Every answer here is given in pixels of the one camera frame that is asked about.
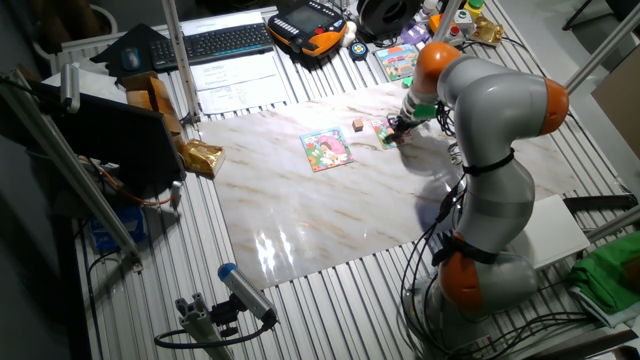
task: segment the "gray floor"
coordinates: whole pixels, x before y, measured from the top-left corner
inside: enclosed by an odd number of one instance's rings
[[[502,0],[503,6],[516,28],[527,40],[533,53],[547,70],[550,78],[566,83],[571,75],[587,62],[589,50],[595,49],[615,28],[617,22],[608,17],[572,31],[562,31],[566,20],[584,0]],[[610,12],[604,0],[594,0],[578,18],[589,19]],[[621,60],[634,40],[629,37],[622,49],[605,63],[611,67]],[[599,67],[571,96],[571,105],[583,125],[594,137],[622,182],[635,194],[640,194],[640,160],[609,122],[591,92],[606,77],[608,71]]]

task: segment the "wall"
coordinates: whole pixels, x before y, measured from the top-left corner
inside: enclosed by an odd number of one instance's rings
[[[180,20],[195,17],[195,0],[175,0]],[[93,0],[94,5],[100,6],[113,15],[118,24],[118,31],[125,32],[143,23],[149,26],[166,24],[161,0]]]
[[[3,1],[0,39],[0,72],[21,63],[37,74],[29,46]],[[3,120],[0,126],[7,126]],[[39,183],[46,170],[31,161],[24,147],[2,136],[0,169],[1,357],[70,359],[47,186]]]

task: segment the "document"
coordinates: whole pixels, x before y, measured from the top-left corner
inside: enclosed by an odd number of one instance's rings
[[[202,111],[207,115],[288,100],[282,80],[277,75],[200,91],[198,98]]]
[[[273,52],[191,67],[196,90],[210,90],[277,75]]]
[[[185,36],[189,36],[207,31],[214,31],[240,25],[258,24],[262,22],[264,22],[264,20],[262,20],[262,15],[260,15],[259,11],[234,14],[207,20],[187,21],[182,24],[182,33]]]

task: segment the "paper sheet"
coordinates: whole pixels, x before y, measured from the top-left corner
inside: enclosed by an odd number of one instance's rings
[[[278,76],[198,92],[202,111],[219,114],[287,100]]]
[[[81,64],[73,63],[72,65],[80,67]],[[81,93],[124,104],[127,103],[126,94],[115,85],[117,80],[116,78],[102,74],[95,74],[81,68],[79,69],[79,78]],[[60,86],[60,73],[53,75],[42,83],[51,86]]]
[[[222,18],[189,21],[182,24],[182,33],[184,33],[185,36],[189,36],[207,31],[261,22],[263,22],[263,20],[259,11],[248,14],[227,15]]]
[[[273,76],[277,70],[269,52],[192,66],[191,73],[196,90],[203,91]]]

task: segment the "small wooden block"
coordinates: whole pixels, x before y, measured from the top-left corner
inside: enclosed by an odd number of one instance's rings
[[[353,126],[353,131],[358,132],[358,131],[362,131],[364,124],[362,123],[362,120],[358,119],[358,120],[353,120],[353,123],[351,124],[351,126]]]

